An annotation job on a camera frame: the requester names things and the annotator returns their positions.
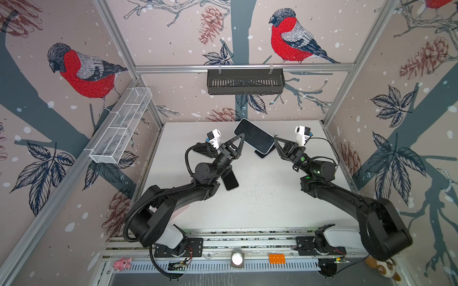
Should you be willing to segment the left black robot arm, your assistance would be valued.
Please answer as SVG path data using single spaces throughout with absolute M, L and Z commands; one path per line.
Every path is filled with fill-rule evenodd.
M 149 187 L 137 200 L 124 218 L 123 238 L 126 242 L 139 242 L 143 247 L 160 244 L 166 233 L 172 214 L 189 204 L 213 197 L 220 187 L 219 179 L 227 191 L 239 186 L 232 170 L 232 162 L 242 155 L 245 134 L 241 133 L 215 148 L 211 143 L 197 143 L 189 147 L 184 155 L 186 168 L 191 177 L 189 184 L 181 187 Z M 188 154 L 203 147 L 213 155 L 213 162 L 199 163 L 192 171 Z

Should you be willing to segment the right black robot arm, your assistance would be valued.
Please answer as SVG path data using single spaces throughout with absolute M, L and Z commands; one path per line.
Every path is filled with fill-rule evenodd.
M 293 141 L 275 137 L 274 145 L 280 158 L 293 164 L 293 170 L 306 173 L 300 178 L 301 191 L 334 205 L 358 221 L 361 242 L 369 255 L 388 260 L 413 244 L 389 200 L 374 200 L 333 184 L 337 164 L 309 157 L 305 147 Z

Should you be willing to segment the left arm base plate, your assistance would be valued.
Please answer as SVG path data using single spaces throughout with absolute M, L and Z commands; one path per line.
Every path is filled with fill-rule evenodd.
M 154 251 L 155 258 L 191 258 L 202 257 L 203 238 L 186 238 L 176 248 L 170 249 L 158 244 Z

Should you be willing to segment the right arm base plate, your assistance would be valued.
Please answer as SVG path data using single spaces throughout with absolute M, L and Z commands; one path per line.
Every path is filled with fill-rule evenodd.
M 322 237 L 296 237 L 295 250 L 300 256 L 346 256 L 344 247 L 333 247 Z

